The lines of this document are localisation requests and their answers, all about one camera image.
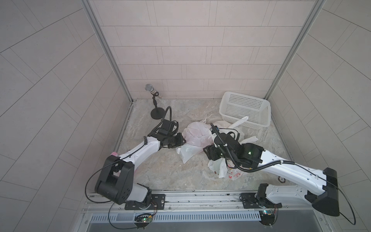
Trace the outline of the pink translucent plastic bag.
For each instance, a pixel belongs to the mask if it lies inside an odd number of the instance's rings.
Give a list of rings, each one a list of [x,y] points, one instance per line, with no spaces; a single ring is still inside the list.
[[[204,148],[213,144],[211,125],[204,122],[192,122],[182,132],[186,143],[192,146]]]

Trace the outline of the white translucent plastic bag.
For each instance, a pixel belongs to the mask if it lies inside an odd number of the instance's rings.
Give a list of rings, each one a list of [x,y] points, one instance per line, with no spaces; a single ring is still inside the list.
[[[237,122],[233,124],[226,122],[224,120],[220,120],[220,121],[216,121],[214,125],[220,128],[222,133],[239,132],[240,138],[238,139],[238,142],[241,144],[253,143],[253,142],[258,141],[258,138],[256,136],[245,138],[244,132],[239,128],[239,126],[247,122],[247,120],[248,120],[248,116],[237,120]],[[177,148],[176,151],[180,155],[183,163],[186,163],[192,156],[203,152],[203,148],[192,146],[192,145],[185,143],[184,145],[180,146],[180,148]]]

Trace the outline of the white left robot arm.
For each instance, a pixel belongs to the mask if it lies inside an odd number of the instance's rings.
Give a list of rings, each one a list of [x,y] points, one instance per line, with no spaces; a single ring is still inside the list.
[[[186,140],[180,132],[173,135],[151,133],[127,153],[111,154],[100,171],[95,192],[117,205],[135,202],[141,208],[150,206],[152,190],[134,183],[136,169],[161,148],[177,148],[185,143]]]

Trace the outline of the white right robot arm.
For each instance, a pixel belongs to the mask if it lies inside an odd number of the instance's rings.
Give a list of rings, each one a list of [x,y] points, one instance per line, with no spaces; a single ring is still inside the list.
[[[239,143],[230,133],[213,133],[214,143],[203,150],[208,159],[230,160],[233,169],[244,173],[265,171],[294,183],[275,187],[263,183],[255,194],[242,194],[241,201],[257,208],[281,208],[284,204],[311,205],[320,213],[338,217],[337,172],[331,168],[312,169],[281,158],[253,143]]]

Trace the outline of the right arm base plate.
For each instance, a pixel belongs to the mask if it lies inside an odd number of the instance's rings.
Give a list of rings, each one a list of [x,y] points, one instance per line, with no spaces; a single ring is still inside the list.
[[[267,198],[266,190],[269,185],[267,183],[260,184],[257,192],[241,193],[240,201],[243,203],[244,209],[274,209],[282,208],[282,204],[275,204]]]

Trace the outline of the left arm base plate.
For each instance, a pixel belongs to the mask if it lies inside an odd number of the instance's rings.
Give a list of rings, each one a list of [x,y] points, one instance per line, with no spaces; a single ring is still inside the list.
[[[145,197],[143,202],[126,201],[125,210],[163,210],[165,204],[165,194],[150,194]]]

